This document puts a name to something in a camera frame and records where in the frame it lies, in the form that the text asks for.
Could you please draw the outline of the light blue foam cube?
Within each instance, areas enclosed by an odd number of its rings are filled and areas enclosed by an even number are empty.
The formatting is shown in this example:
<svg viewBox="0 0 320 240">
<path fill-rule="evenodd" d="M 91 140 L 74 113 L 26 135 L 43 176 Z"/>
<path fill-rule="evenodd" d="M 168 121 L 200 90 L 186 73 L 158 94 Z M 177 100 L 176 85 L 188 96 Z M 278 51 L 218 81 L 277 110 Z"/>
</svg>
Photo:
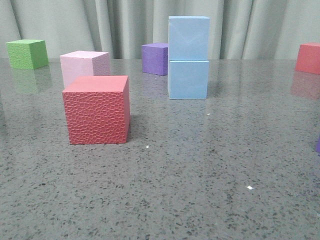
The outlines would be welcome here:
<svg viewBox="0 0 320 240">
<path fill-rule="evenodd" d="M 210 20 L 211 19 L 206 16 L 169 16 L 169 60 L 207 60 L 209 47 Z"/>
</svg>

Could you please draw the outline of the large red textured cube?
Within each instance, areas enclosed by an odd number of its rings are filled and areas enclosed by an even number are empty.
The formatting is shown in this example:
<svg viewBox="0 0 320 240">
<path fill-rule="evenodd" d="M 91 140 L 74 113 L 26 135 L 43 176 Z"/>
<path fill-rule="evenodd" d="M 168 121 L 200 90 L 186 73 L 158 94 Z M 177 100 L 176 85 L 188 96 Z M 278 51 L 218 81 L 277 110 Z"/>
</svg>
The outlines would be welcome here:
<svg viewBox="0 0 320 240">
<path fill-rule="evenodd" d="M 129 77 L 80 76 L 62 92 L 72 145 L 126 143 L 130 125 Z"/>
</svg>

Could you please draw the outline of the purple foam cube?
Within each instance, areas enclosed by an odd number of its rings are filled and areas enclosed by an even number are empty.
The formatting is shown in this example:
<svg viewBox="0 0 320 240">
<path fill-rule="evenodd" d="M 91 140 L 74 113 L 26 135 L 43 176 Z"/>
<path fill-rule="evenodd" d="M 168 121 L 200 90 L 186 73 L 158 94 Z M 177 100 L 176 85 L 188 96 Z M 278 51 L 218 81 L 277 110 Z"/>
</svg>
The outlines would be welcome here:
<svg viewBox="0 0 320 240">
<path fill-rule="evenodd" d="M 161 42 L 142 45 L 142 71 L 166 76 L 168 74 L 168 47 L 167 43 Z"/>
</svg>

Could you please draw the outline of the pink foam cube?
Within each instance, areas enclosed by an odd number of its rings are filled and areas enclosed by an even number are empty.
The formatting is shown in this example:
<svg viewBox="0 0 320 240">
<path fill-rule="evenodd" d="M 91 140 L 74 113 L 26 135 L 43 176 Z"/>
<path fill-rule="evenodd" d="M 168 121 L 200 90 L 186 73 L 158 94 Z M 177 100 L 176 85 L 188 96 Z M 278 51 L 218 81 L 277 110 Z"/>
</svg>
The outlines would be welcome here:
<svg viewBox="0 0 320 240">
<path fill-rule="evenodd" d="M 67 87 L 80 76 L 109 76 L 110 55 L 103 51 L 78 50 L 60 56 L 63 85 Z"/>
</svg>

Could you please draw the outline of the grey-green curtain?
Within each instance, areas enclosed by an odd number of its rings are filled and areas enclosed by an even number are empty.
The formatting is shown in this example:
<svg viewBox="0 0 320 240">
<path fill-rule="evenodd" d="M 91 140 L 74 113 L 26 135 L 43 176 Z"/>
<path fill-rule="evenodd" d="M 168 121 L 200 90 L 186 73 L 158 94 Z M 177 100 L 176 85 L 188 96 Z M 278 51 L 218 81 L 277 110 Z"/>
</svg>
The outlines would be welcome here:
<svg viewBox="0 0 320 240">
<path fill-rule="evenodd" d="M 36 39 L 50 58 L 84 50 L 139 59 L 143 44 L 167 42 L 170 16 L 210 18 L 211 60 L 290 60 L 320 40 L 317 0 L 3 0 L 0 55 L 6 42 Z"/>
</svg>

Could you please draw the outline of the green foam cube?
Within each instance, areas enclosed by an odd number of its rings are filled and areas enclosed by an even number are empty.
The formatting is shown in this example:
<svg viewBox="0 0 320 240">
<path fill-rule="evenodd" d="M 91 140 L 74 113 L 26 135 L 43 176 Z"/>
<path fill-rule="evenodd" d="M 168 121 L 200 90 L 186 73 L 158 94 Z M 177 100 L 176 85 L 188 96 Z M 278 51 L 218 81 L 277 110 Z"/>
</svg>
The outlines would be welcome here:
<svg viewBox="0 0 320 240">
<path fill-rule="evenodd" d="M 49 64 L 45 40 L 21 39 L 5 44 L 13 69 L 35 70 Z"/>
</svg>

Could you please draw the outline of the red foam cube far right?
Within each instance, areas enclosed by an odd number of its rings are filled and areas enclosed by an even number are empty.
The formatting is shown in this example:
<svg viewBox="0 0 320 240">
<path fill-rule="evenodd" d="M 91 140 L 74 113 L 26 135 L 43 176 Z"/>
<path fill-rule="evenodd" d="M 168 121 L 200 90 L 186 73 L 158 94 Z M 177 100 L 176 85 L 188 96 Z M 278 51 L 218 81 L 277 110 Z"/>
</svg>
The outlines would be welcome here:
<svg viewBox="0 0 320 240">
<path fill-rule="evenodd" d="M 320 74 L 320 43 L 308 42 L 299 46 L 295 70 L 311 74 Z"/>
</svg>

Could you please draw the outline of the purple cube at right edge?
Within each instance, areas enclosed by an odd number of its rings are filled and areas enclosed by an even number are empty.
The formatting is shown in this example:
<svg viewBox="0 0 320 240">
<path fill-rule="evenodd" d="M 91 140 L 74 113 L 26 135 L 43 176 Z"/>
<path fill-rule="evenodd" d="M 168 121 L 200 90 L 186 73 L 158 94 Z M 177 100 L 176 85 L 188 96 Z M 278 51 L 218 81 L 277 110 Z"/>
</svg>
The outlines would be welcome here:
<svg viewBox="0 0 320 240">
<path fill-rule="evenodd" d="M 320 153 L 320 140 L 318 141 L 315 150 L 316 150 L 317 153 Z"/>
</svg>

